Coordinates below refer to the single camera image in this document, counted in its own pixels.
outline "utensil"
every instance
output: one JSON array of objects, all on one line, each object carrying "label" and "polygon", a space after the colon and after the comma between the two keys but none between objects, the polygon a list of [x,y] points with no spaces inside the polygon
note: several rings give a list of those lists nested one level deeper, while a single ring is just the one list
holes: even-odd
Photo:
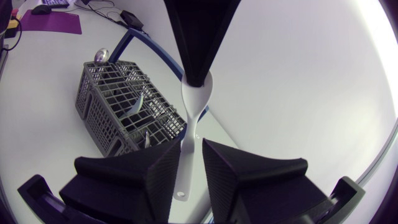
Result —
[{"label": "utensil", "polygon": [[195,130],[201,112],[206,108],[213,90],[213,77],[208,72],[202,87],[192,87],[184,74],[181,93],[187,111],[187,130],[181,144],[180,162],[175,181],[174,198],[186,202],[190,195],[192,181],[193,153],[195,151]]},{"label": "utensil", "polygon": [[148,148],[150,146],[150,138],[148,134],[148,130],[145,131],[145,144],[144,144],[144,149]]},{"label": "utensil", "polygon": [[139,110],[141,110],[142,103],[144,102],[144,96],[141,93],[141,96],[138,98],[138,100],[135,102],[135,104],[129,109],[129,111],[125,112],[120,118],[125,118],[130,115],[137,114]]},{"label": "utensil", "polygon": [[104,63],[107,62],[108,59],[109,59],[109,51],[106,50],[105,48],[99,49],[94,56],[95,63]]}]

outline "basket handle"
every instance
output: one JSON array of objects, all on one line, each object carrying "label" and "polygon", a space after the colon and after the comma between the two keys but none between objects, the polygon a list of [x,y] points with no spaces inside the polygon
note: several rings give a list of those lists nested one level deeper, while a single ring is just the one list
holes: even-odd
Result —
[{"label": "basket handle", "polygon": [[120,42],[112,52],[109,58],[109,62],[115,63],[118,61],[120,55],[123,53],[124,49],[130,43],[133,37],[137,37],[144,44],[150,47],[171,68],[177,78],[181,81],[184,70],[180,67],[180,65],[152,39],[132,28],[128,29],[124,37],[120,40]]}]

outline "keyboard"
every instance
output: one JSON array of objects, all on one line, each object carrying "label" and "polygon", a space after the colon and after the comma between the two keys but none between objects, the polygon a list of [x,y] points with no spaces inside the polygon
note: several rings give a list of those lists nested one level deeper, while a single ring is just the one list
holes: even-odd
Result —
[{"label": "keyboard", "polygon": [[69,6],[67,0],[42,0],[43,4],[48,5],[52,9],[56,8],[66,8]]}]

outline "spoon handle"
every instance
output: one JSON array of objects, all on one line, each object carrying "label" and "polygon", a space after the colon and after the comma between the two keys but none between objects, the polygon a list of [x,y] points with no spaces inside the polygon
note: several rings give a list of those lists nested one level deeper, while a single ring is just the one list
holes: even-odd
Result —
[{"label": "spoon handle", "polygon": [[195,130],[198,118],[188,116],[187,132],[181,143],[180,162],[175,180],[174,198],[186,202],[191,191],[193,155],[195,151]]},{"label": "spoon handle", "polygon": [[176,200],[186,202],[189,199],[192,181],[193,152],[181,152],[173,196]]}]

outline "computer mouse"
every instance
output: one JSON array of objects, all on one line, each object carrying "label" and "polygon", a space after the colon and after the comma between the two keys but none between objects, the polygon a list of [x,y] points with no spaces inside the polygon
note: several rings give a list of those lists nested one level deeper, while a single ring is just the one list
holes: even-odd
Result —
[{"label": "computer mouse", "polygon": [[31,12],[32,15],[47,15],[50,13],[51,13],[50,6],[44,4],[36,6]]}]

